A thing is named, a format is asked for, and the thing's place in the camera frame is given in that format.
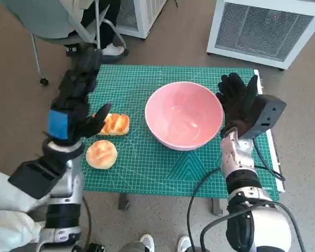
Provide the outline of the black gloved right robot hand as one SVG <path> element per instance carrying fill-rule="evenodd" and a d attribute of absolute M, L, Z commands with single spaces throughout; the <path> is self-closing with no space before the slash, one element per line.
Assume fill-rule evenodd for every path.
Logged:
<path fill-rule="evenodd" d="M 248 115 L 257 95 L 257 81 L 257 75 L 253 75 L 247 85 L 235 72 L 221 76 L 216 97 L 225 114 L 225 125 L 220 132 L 222 138 L 232 128 L 237 129 L 239 137 L 251 128 Z"/>

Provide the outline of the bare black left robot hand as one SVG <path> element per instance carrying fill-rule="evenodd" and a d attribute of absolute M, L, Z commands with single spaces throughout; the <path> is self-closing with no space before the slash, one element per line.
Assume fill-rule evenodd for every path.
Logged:
<path fill-rule="evenodd" d="M 88 94 L 96 87 L 101 63 L 100 49 L 87 50 L 75 66 L 66 71 L 48 114 L 47 136 L 56 144 L 73 145 L 81 138 L 90 138 L 102 130 L 111 104 L 104 104 L 92 116 L 89 115 L 88 100 Z"/>

